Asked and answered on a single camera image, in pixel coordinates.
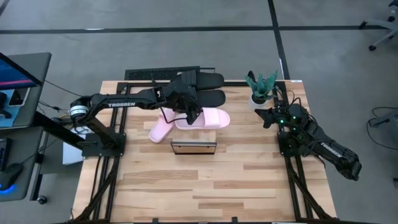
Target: green plant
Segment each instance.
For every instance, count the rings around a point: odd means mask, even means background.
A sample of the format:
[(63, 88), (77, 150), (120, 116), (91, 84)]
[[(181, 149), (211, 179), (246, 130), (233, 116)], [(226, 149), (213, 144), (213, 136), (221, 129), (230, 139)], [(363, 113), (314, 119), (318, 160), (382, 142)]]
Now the green plant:
[(262, 74), (259, 74), (259, 78), (254, 78), (252, 71), (245, 76), (246, 82), (250, 86), (253, 95), (256, 99), (266, 101), (274, 97), (274, 95), (268, 95), (268, 93), (274, 88), (276, 78), (278, 77), (278, 71), (272, 73), (267, 79), (262, 78)]

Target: potted plant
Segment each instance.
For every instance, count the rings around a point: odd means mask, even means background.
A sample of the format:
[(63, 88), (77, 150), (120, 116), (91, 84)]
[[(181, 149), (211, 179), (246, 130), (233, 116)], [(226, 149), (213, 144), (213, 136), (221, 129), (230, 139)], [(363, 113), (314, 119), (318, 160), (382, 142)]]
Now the potted plant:
[(248, 75), (245, 76), (246, 82), (252, 90), (249, 104), (254, 109), (263, 108), (264, 105), (267, 103), (267, 100), (275, 96), (272, 93), (269, 93), (274, 88), (277, 77), (278, 71), (272, 73), (267, 79), (263, 79), (262, 74), (260, 73), (257, 81), (252, 71), (249, 71)]

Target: keyboard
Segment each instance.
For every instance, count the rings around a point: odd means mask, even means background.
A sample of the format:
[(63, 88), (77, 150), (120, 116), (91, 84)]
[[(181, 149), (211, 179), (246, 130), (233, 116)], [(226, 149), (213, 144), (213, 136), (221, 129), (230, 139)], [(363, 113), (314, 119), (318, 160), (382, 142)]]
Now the keyboard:
[(171, 80), (178, 72), (185, 72), (190, 70), (200, 71), (199, 66), (189, 67), (174, 67), (174, 68), (149, 68), (149, 69), (134, 69), (126, 70), (125, 80)]
[(3, 171), (7, 167), (8, 154), (11, 148), (11, 139), (2, 138), (0, 139), (0, 171)]

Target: computer monitor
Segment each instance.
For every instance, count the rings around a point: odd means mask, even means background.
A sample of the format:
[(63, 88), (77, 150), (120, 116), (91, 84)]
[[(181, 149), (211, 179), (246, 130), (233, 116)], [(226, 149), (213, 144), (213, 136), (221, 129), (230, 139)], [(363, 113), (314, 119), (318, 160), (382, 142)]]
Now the computer monitor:
[(0, 53), (0, 90), (30, 88), (42, 82)]

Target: office chair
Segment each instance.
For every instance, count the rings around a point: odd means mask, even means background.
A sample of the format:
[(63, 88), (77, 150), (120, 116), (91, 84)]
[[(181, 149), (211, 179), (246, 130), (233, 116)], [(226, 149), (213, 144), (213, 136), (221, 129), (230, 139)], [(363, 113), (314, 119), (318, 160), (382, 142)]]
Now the office chair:
[(394, 16), (389, 16), (387, 21), (381, 21), (377, 19), (367, 19), (361, 23), (359, 29), (363, 29), (366, 25), (377, 25), (391, 30), (390, 33), (385, 35), (383, 38), (376, 41), (374, 44), (369, 46), (369, 50), (373, 51), (376, 49), (376, 45), (381, 42), (392, 39), (396, 33), (398, 33), (398, 24), (394, 23), (396, 17), (398, 17), (398, 0), (393, 0), (389, 5), (389, 7), (393, 7)]

